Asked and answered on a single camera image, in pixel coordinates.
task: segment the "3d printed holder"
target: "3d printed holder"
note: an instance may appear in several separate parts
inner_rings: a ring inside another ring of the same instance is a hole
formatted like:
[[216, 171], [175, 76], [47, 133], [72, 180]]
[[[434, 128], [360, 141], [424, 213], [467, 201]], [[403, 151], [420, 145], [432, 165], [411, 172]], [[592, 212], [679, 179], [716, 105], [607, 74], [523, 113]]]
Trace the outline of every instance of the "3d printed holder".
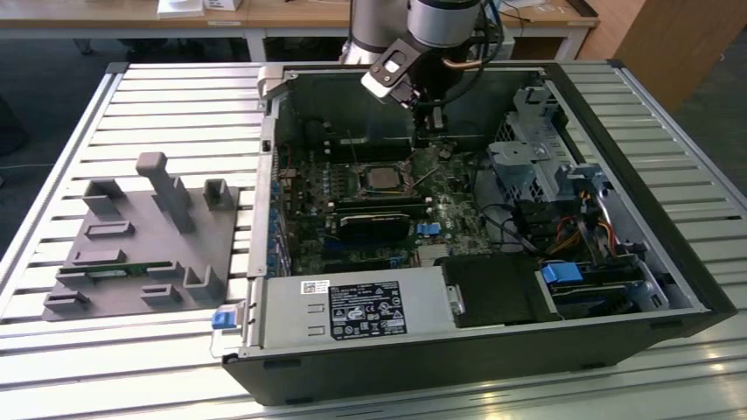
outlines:
[[209, 309], [225, 300], [239, 189], [208, 179], [187, 189], [160, 152], [140, 154], [152, 192], [91, 181], [88, 214], [57, 273], [44, 320]]

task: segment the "green circuit board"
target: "green circuit board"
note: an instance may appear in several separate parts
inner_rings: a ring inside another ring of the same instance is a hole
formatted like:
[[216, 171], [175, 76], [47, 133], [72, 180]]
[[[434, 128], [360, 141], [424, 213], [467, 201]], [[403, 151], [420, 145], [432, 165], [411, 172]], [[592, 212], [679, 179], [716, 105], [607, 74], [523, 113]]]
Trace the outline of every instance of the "green circuit board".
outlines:
[[[356, 173], [375, 165], [392, 165], [406, 171], [406, 192], [430, 200], [432, 210], [427, 218], [412, 219], [410, 235], [387, 246], [348, 247], [330, 234], [331, 201], [360, 197]], [[372, 270], [419, 266], [418, 248], [443, 244], [450, 255], [491, 252], [491, 239], [480, 217], [470, 188], [471, 153], [444, 153], [438, 146], [416, 150], [407, 161], [368, 165], [326, 164], [313, 160], [299, 165], [284, 183], [288, 212], [288, 232], [293, 274], [322, 274], [331, 266], [370, 263]], [[418, 234], [418, 224], [440, 225], [439, 234]]]

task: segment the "white box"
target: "white box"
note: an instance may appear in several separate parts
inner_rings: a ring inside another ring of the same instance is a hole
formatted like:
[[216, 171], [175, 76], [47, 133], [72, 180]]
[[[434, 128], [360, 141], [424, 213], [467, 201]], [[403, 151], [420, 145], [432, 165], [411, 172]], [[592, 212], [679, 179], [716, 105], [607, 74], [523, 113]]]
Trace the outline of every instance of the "white box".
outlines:
[[201, 0], [159, 0], [159, 19], [204, 16]]
[[204, 0], [205, 9], [213, 11], [235, 11], [241, 4], [241, 0]]

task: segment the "floor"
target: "floor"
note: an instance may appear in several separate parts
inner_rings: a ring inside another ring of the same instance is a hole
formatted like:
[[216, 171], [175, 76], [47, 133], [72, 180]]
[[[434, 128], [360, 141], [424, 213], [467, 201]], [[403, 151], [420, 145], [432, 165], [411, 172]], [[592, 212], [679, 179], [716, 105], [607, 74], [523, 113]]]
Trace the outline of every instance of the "floor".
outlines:
[[[139, 60], [235, 60], [228, 41], [212, 39], [200, 41], [200, 44], [204, 54], [199, 57], [195, 51], [181, 51], [176, 42], [169, 41], [157, 54], [145, 55]], [[0, 187], [0, 255], [13, 239], [107, 65], [127, 60], [127, 47], [116, 40], [95, 40], [92, 47], [95, 53], [81, 56], [71, 40], [0, 40], [0, 95], [31, 138], [23, 149], [0, 157], [0, 177], [4, 179]], [[289, 46], [275, 45], [275, 48], [280, 50], [276, 56], [283, 58]], [[320, 51], [326, 49], [330, 49], [328, 45], [320, 47]], [[722, 62], [675, 118], [747, 193], [746, 74], [747, 31], [734, 41]]]

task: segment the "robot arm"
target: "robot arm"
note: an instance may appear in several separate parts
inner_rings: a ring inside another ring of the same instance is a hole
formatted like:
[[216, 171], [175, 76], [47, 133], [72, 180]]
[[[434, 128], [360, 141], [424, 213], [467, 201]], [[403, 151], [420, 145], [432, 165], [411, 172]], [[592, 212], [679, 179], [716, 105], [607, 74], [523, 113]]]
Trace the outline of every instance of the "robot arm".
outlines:
[[[496, 21], [498, 42], [491, 55], [490, 20]], [[346, 64], [371, 64], [362, 84], [380, 101], [395, 101], [414, 112], [415, 126], [426, 131], [444, 130], [443, 108], [472, 87], [448, 92], [463, 71], [479, 68], [494, 58], [503, 33], [500, 15], [492, 0], [354, 0], [351, 40], [343, 57]], [[475, 40], [475, 30], [484, 37]], [[466, 61], [472, 47], [482, 57]]]

